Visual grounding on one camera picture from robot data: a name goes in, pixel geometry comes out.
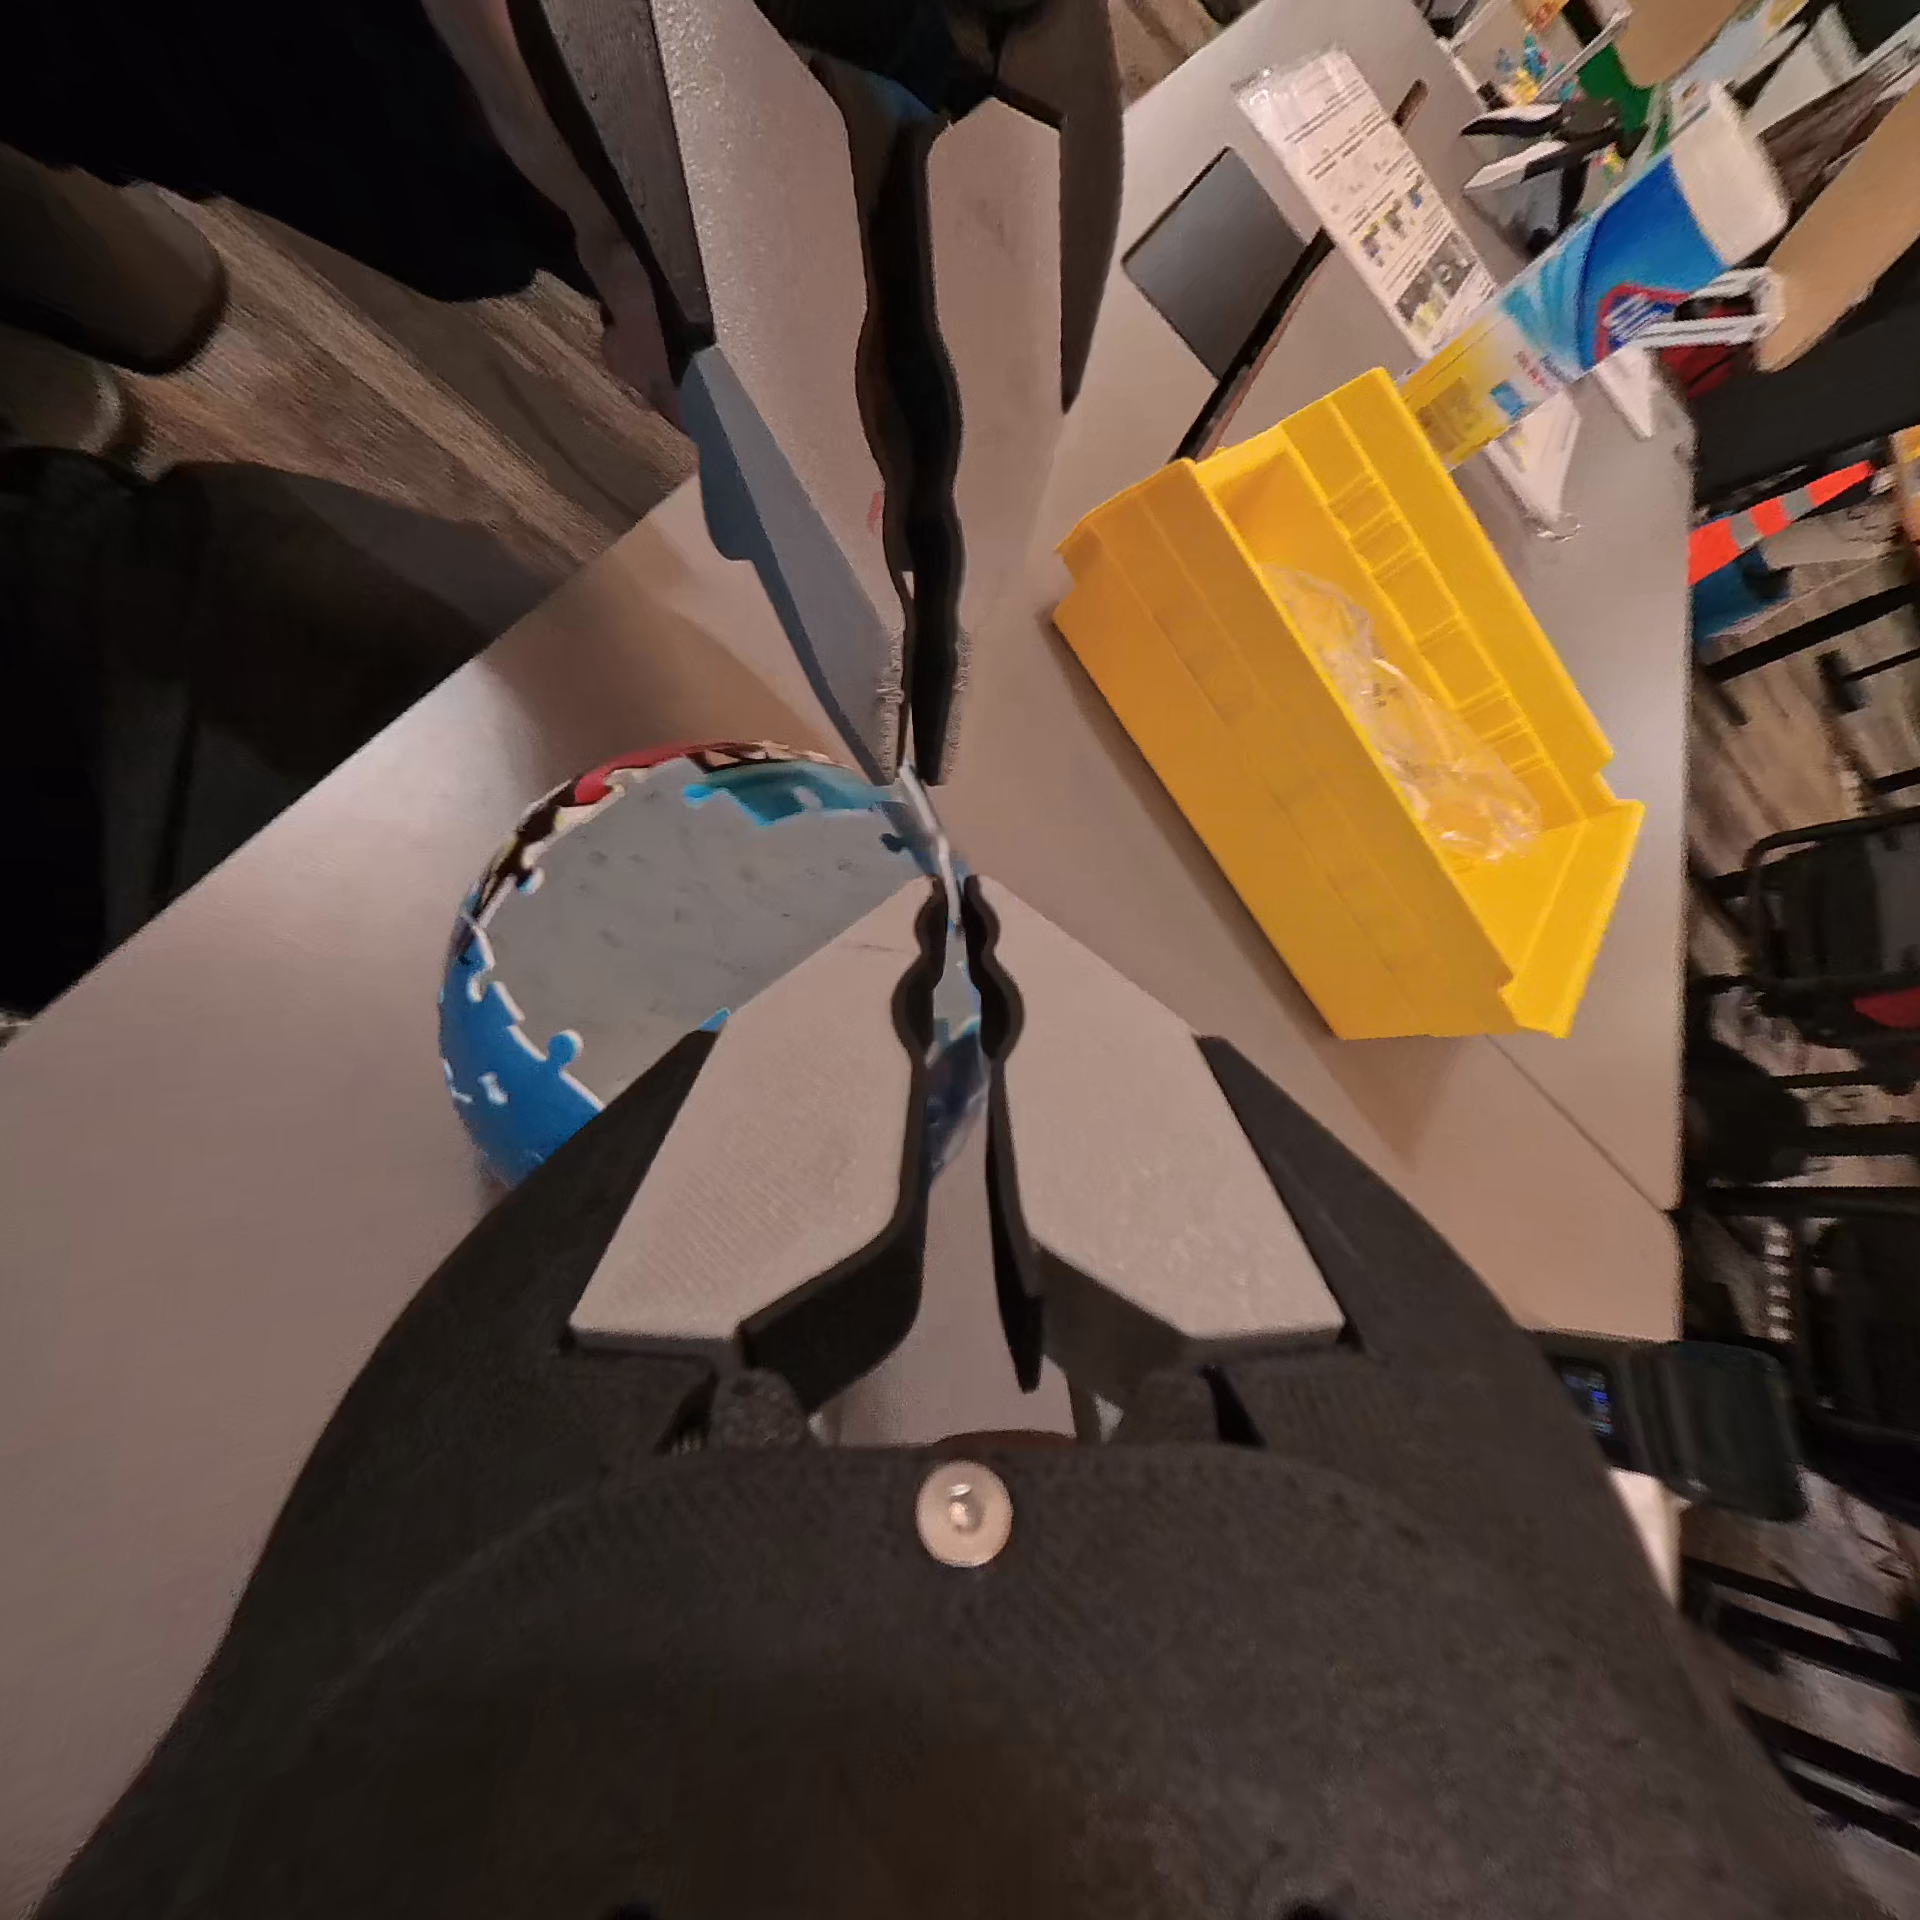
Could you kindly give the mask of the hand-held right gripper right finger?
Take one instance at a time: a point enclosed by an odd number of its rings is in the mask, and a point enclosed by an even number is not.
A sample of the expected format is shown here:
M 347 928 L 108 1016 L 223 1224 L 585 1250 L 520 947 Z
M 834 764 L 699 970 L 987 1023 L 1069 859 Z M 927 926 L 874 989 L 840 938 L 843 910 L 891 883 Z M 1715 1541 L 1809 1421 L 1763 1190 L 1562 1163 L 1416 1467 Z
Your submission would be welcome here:
M 1186 1019 L 987 878 L 965 885 L 1000 1325 L 1128 1407 L 1153 1373 L 1315 1354 L 1347 1316 Z

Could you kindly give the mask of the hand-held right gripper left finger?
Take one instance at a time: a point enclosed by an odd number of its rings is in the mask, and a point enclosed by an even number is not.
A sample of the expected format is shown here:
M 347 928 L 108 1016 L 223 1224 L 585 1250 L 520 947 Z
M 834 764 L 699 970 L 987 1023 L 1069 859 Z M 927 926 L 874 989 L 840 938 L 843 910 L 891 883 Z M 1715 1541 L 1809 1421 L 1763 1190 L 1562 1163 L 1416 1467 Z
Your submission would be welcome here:
M 708 1037 L 569 1330 L 779 1375 L 818 1410 L 921 1308 L 944 890 L 913 880 Z

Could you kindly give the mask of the blue puzzle ball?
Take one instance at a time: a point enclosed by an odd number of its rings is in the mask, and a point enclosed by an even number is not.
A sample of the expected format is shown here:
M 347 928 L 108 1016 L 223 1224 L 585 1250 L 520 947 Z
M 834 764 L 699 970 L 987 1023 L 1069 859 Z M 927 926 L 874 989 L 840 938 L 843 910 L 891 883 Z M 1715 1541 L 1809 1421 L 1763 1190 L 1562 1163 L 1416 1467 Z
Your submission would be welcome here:
M 626 755 L 528 806 L 456 915 L 450 1108 L 515 1188 L 685 1034 L 969 866 L 903 783 L 776 741 Z

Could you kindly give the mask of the black tablet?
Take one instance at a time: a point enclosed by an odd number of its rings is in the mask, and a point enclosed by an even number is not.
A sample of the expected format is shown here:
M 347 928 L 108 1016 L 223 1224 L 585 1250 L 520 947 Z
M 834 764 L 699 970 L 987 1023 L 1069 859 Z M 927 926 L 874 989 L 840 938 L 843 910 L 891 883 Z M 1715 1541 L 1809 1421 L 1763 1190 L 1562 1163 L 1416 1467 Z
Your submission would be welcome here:
M 1325 228 L 1295 231 L 1235 150 L 1215 155 L 1124 251 L 1128 279 L 1212 375 L 1207 402 L 1173 451 L 1178 461 L 1224 445 L 1332 251 Z

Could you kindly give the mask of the laminated instruction sheet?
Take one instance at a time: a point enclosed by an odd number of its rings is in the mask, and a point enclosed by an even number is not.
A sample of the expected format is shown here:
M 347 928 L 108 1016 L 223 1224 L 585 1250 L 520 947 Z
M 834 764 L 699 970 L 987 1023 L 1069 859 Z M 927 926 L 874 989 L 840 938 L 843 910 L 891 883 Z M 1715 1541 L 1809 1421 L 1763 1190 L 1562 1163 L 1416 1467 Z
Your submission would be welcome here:
M 1348 53 L 1272 64 L 1235 98 L 1418 362 L 1496 298 L 1475 239 Z

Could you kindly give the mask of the yellow plastic bin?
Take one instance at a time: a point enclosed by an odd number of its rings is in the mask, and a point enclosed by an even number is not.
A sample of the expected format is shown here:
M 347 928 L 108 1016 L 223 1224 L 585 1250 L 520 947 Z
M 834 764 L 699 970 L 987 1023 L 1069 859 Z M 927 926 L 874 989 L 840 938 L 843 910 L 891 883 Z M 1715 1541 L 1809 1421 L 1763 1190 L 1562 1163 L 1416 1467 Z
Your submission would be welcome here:
M 1644 804 L 1387 372 L 1155 470 L 1060 558 L 1059 632 L 1337 1037 L 1568 1037 Z M 1544 815 L 1531 853 L 1440 850 L 1264 564 L 1348 595 L 1507 762 Z

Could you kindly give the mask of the clear plastic bag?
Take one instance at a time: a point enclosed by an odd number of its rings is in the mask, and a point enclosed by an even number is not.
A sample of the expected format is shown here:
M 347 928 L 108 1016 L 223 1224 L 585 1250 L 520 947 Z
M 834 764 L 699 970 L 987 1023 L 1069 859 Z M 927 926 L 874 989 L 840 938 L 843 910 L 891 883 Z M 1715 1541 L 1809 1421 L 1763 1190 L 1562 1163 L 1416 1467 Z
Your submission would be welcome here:
M 1544 815 L 1524 782 L 1387 656 L 1348 595 L 1280 564 L 1264 564 L 1264 586 L 1440 850 L 1492 866 L 1537 848 Z

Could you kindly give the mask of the white paper sheet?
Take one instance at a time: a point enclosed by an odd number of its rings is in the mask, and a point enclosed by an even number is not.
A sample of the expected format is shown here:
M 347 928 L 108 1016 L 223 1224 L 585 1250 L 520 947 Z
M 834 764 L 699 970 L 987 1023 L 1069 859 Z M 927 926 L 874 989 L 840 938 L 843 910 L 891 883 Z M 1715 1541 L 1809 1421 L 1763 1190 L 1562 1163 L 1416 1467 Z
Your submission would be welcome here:
M 1488 469 L 1537 532 L 1573 538 L 1568 474 L 1579 413 L 1570 396 L 1537 392 L 1511 380 L 1457 380 L 1425 402 L 1420 419 L 1447 469 Z

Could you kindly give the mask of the black smartwatch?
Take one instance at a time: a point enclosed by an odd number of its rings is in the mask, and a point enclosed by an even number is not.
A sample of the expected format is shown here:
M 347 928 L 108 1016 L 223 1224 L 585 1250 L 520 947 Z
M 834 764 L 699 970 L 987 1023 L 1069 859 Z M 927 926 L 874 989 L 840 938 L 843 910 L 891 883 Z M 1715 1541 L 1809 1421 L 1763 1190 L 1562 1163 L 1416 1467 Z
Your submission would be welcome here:
M 1567 1330 L 1533 1340 L 1613 1470 L 1747 1520 L 1807 1517 L 1791 1379 L 1763 1346 Z

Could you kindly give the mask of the disinfecting wipes canister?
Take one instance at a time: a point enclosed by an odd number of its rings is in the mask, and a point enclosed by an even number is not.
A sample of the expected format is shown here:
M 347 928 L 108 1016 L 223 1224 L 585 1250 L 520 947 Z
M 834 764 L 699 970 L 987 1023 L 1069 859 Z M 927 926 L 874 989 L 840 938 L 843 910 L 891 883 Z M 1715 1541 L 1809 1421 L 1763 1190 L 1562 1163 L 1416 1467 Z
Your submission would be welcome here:
M 1696 298 L 1747 299 L 1768 328 L 1781 299 L 1765 254 L 1787 213 L 1731 92 L 1695 88 L 1651 159 L 1403 376 L 1432 451 L 1457 469 L 1621 349 L 1685 341 L 1679 314 Z

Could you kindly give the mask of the colourful toy box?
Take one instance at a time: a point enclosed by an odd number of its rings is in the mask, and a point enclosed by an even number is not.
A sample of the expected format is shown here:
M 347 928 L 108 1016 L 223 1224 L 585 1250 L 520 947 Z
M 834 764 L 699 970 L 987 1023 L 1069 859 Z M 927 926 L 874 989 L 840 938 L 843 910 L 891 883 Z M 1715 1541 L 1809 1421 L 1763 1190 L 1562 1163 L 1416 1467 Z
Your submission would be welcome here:
M 1651 86 L 1633 82 L 1621 42 L 1625 3 L 1509 5 L 1515 27 L 1496 66 L 1503 104 L 1586 104 L 1611 112 L 1613 152 L 1634 159 L 1648 138 Z

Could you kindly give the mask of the black mesh chair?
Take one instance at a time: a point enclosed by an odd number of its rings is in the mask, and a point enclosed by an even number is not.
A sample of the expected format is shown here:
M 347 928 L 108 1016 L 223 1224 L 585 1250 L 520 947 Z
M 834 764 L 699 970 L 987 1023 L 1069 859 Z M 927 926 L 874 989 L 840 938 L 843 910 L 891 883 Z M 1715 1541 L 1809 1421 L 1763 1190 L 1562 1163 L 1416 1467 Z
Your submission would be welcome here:
M 1917 1198 L 1906 1183 L 1689 1173 L 1683 1213 L 1763 1230 L 1800 1450 L 1844 1494 L 1917 1525 Z
M 1713 890 L 1768 1016 L 1879 1072 L 1916 1072 L 1917 806 L 1770 834 Z

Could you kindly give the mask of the black office chair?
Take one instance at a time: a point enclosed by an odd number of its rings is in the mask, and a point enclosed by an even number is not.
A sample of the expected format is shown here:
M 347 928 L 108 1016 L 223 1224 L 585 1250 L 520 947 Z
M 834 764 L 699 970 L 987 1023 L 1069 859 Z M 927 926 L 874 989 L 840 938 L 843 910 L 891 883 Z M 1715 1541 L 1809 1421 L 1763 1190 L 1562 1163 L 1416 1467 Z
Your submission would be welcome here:
M 316 476 L 4 448 L 4 1014 L 72 989 L 568 578 Z

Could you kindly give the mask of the white plastic clip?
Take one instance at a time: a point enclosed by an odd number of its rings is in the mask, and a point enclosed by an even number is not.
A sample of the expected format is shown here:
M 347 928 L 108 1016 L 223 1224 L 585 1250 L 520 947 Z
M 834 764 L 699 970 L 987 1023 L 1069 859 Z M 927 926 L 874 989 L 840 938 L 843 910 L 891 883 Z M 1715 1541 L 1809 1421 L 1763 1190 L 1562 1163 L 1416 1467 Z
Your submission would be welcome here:
M 1781 274 L 1772 268 L 1731 269 L 1681 302 L 1666 319 L 1639 333 L 1651 351 L 1705 348 L 1752 348 L 1763 343 L 1785 315 Z

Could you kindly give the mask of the tan chair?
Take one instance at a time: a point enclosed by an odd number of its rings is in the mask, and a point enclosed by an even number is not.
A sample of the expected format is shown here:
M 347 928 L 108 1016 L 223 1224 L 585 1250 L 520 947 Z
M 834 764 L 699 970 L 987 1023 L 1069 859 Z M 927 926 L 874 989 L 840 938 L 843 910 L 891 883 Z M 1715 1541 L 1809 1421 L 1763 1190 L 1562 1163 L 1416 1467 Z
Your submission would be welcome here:
M 1636 88 L 1679 80 L 1728 31 L 1765 46 L 1795 22 L 1809 3 L 1633 3 L 1613 39 L 1623 74 Z
M 1781 314 L 1759 341 L 1759 372 L 1821 343 L 1916 245 L 1917 86 L 1908 86 L 1770 258 Z

